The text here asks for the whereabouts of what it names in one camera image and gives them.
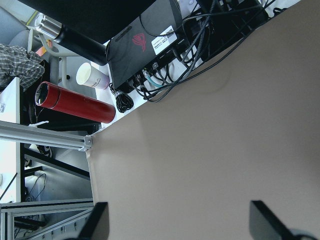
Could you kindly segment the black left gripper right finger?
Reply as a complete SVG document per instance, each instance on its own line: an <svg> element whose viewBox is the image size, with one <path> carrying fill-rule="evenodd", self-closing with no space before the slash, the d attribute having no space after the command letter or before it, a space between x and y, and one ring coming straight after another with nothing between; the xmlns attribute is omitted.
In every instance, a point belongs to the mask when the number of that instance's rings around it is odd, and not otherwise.
<svg viewBox="0 0 320 240"><path fill-rule="evenodd" d="M249 233L254 240L298 240L262 200L250 201Z"/></svg>

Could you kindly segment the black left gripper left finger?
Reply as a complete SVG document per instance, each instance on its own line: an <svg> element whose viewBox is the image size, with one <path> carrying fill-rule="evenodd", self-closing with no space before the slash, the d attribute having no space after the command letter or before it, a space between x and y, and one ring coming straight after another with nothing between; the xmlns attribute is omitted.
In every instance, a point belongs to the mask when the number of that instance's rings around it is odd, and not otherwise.
<svg viewBox="0 0 320 240"><path fill-rule="evenodd" d="M107 240L110 234L109 205L97 202L76 240Z"/></svg>

